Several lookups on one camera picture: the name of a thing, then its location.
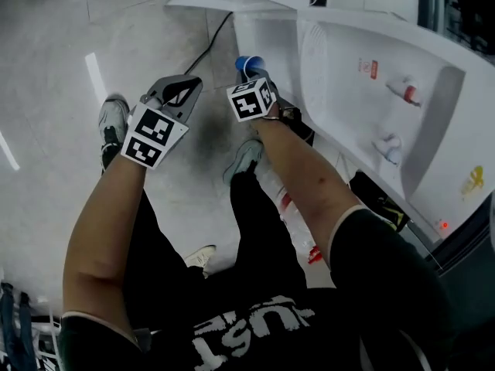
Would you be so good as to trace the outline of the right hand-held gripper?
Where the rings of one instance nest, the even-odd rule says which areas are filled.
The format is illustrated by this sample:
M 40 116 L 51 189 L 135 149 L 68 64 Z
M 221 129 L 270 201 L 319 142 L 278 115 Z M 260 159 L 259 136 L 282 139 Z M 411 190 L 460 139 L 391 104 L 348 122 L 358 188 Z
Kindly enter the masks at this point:
M 227 99 L 239 122 L 279 119 L 278 89 L 267 70 L 238 72 L 235 85 L 227 89 Z

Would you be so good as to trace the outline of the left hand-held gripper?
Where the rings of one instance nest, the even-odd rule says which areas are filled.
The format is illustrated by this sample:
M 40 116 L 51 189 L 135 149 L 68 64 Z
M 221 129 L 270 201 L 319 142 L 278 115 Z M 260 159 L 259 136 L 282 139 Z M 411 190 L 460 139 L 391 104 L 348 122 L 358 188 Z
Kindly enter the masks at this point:
M 121 155 L 157 168 L 189 130 L 186 122 L 202 89 L 202 80 L 192 75 L 158 79 L 131 111 Z

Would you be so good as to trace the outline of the blue cup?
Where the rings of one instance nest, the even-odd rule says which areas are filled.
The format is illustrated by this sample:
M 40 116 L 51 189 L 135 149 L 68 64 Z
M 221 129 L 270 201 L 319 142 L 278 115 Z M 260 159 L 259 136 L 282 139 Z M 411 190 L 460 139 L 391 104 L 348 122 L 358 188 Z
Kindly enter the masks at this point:
M 239 56 L 235 61 L 237 71 L 263 70 L 265 61 L 260 56 Z

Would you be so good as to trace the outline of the white water dispenser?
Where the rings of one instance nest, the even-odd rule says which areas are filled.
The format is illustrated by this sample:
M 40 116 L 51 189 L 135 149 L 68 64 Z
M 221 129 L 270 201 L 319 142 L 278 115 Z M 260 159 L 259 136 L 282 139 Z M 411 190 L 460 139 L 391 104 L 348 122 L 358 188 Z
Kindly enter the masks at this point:
M 495 192 L 495 65 L 431 31 L 335 9 L 242 12 L 241 54 L 265 61 L 308 126 L 375 181 L 431 240 L 448 237 Z M 386 82 L 411 76 L 420 107 Z M 399 166 L 372 141 L 396 134 Z

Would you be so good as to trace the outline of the person's left forearm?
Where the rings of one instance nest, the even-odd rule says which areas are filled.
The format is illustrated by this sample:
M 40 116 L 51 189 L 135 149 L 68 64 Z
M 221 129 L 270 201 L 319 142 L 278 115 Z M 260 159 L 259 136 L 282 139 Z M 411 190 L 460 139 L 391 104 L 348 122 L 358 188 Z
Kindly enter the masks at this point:
M 123 279 L 146 169 L 117 155 L 100 177 L 76 222 L 67 248 L 64 280 Z

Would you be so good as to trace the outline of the person's right forearm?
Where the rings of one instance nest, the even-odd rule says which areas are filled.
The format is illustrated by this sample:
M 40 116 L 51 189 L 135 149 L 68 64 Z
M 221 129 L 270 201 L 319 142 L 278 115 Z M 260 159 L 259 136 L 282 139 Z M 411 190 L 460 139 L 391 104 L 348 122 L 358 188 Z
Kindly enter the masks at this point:
M 282 122 L 257 119 L 252 126 L 328 264 L 338 227 L 362 204 L 335 168 Z

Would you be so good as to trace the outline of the person's right shoe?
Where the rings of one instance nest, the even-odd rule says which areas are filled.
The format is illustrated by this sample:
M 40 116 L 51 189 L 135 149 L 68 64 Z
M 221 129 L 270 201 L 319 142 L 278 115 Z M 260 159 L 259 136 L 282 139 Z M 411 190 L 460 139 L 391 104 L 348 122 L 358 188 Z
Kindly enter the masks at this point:
M 262 159 L 263 152 L 264 145 L 259 140 L 251 139 L 243 143 L 237 150 L 233 162 L 223 174 L 224 184 L 229 186 L 233 177 L 238 173 L 254 173 Z

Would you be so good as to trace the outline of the small black bin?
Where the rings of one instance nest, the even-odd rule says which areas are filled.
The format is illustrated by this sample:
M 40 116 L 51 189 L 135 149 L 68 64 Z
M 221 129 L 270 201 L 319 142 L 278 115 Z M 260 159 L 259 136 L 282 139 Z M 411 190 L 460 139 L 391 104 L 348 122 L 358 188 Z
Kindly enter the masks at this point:
M 306 144 L 313 146 L 315 132 L 302 121 L 302 113 L 297 107 L 283 107 L 280 118 Z

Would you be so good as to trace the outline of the black trousers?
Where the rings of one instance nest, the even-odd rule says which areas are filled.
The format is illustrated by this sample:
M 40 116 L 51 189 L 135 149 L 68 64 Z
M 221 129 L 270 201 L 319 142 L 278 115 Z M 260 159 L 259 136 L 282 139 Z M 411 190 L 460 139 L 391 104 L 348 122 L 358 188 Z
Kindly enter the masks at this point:
M 230 202 L 240 233 L 237 259 L 231 269 L 205 278 L 186 266 L 142 195 L 123 288 L 132 328 L 197 323 L 307 288 L 288 229 L 254 173 L 232 178 Z

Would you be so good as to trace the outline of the clear jug with red trim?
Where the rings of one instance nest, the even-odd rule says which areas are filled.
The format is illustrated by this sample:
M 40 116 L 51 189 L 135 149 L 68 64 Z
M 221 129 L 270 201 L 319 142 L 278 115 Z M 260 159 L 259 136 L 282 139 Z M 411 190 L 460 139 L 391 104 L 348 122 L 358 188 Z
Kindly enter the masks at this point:
M 288 229 L 297 254 L 304 258 L 307 264 L 314 264 L 322 260 L 322 254 L 316 246 L 306 222 L 287 189 L 282 185 L 280 178 L 269 169 L 263 180 L 268 195 L 277 206 L 282 222 Z

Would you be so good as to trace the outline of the blue tipped dispenser tap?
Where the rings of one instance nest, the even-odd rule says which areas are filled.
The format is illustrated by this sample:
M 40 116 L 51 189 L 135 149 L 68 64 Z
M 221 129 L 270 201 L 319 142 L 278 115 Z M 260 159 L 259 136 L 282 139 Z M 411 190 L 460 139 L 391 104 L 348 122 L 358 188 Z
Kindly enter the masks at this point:
M 402 143 L 396 134 L 388 134 L 384 138 L 372 141 L 375 150 L 394 166 L 399 166 L 402 160 Z

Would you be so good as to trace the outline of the red tipped dispenser tap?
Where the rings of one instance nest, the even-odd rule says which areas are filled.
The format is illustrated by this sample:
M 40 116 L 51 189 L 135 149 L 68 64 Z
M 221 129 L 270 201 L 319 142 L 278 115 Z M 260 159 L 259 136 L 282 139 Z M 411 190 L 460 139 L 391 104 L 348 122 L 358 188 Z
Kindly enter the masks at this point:
M 402 100 L 416 107 L 422 105 L 422 96 L 414 77 L 395 77 L 386 82 L 386 87 Z

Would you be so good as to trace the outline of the dark printed t-shirt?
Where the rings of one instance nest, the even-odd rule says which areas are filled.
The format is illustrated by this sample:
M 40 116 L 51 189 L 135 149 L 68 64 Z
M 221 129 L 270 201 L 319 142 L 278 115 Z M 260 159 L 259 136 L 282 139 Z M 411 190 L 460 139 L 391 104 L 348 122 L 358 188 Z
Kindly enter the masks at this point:
M 417 250 L 365 209 L 330 248 L 334 288 L 309 288 L 288 239 L 204 278 L 178 256 L 127 276 L 141 350 L 112 324 L 65 315 L 66 371 L 445 371 L 454 338 L 448 296 Z

